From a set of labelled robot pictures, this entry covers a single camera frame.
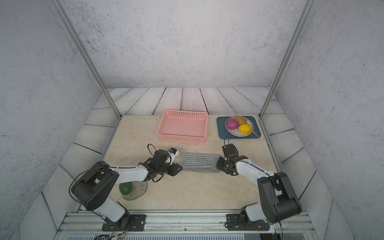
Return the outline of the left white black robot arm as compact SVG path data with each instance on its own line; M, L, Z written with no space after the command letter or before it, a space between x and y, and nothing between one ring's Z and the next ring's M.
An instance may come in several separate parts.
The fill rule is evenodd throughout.
M70 185L69 193L86 210L99 213L106 220L116 223L128 211L110 198L115 185L153 181L158 175L176 176L182 169L183 167L176 163L153 166L148 163L139 163L134 166L118 167L99 161L76 177Z

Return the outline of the grey striped dishcloth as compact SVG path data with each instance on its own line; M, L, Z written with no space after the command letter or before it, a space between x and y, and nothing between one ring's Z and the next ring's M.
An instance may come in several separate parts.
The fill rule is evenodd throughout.
M216 167L221 156L206 153L184 153L182 155L183 171L196 173L219 173Z

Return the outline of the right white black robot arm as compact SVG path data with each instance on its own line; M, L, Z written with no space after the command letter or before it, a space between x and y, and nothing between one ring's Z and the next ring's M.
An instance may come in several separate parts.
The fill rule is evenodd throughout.
M264 170L245 156L232 159L220 157L216 167L231 176L244 176L257 185L260 202L242 208L244 223L267 220L275 224L302 212L300 201L286 173Z

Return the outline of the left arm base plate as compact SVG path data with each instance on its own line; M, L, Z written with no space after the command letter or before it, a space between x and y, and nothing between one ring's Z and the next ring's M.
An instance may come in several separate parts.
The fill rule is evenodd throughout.
M102 232L142 232L145 227L147 215L125 213L117 222L105 219Z

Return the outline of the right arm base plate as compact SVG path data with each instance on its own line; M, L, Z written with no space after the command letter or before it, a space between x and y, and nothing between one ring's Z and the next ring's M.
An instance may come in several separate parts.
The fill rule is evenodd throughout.
M251 221L246 214L227 214L225 227L229 231L269 231L267 220Z

